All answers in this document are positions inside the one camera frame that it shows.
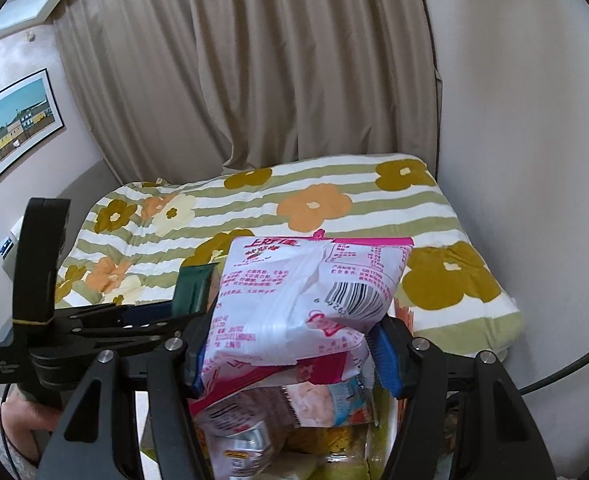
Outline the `person's left hand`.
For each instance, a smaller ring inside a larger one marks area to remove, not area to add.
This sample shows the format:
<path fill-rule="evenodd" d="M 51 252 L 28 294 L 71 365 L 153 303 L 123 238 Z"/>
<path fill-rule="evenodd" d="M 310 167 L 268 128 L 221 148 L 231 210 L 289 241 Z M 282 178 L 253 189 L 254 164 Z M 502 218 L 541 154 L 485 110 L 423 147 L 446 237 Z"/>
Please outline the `person's left hand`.
<path fill-rule="evenodd" d="M 40 448 L 34 434 L 54 432 L 62 411 L 29 401 L 18 388 L 13 388 L 0 406 L 2 425 L 12 446 L 28 460 L 40 459 Z"/>

